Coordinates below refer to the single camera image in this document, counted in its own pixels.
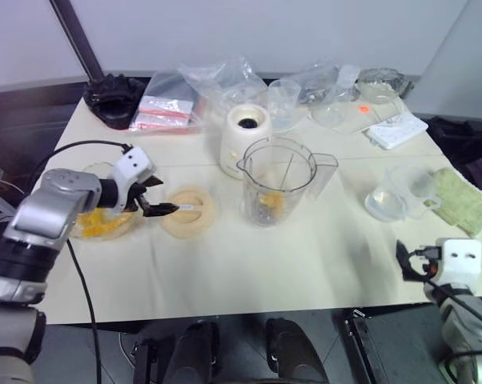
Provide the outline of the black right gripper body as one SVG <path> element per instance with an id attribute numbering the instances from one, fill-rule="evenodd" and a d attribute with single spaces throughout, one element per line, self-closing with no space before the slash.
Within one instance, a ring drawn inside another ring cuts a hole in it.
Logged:
<path id="1" fill-rule="evenodd" d="M 411 256 L 423 258 L 426 262 L 422 265 L 424 277 L 433 278 L 439 269 L 440 248 L 438 246 L 425 246 L 422 249 L 414 250 Z"/>

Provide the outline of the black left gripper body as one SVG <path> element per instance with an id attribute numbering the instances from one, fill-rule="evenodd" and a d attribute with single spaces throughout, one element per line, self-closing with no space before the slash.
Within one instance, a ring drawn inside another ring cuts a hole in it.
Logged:
<path id="1" fill-rule="evenodd" d="M 148 210 L 148 202 L 144 198 L 147 188 L 140 183 L 133 184 L 127 191 L 127 196 L 118 204 L 122 212 L 135 212 L 140 209 L 143 213 Z"/>

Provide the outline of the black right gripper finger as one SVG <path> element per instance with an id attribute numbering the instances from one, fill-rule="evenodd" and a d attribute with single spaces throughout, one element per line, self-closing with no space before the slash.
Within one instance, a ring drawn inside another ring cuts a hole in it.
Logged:
<path id="1" fill-rule="evenodd" d="M 428 280 L 428 276 L 426 274 L 420 274 L 408 266 L 405 266 L 402 269 L 402 278 L 405 282 L 426 282 Z"/>
<path id="2" fill-rule="evenodd" d="M 396 241 L 396 260 L 402 270 L 410 270 L 412 265 L 410 263 L 410 254 L 406 246 L 400 241 Z"/>

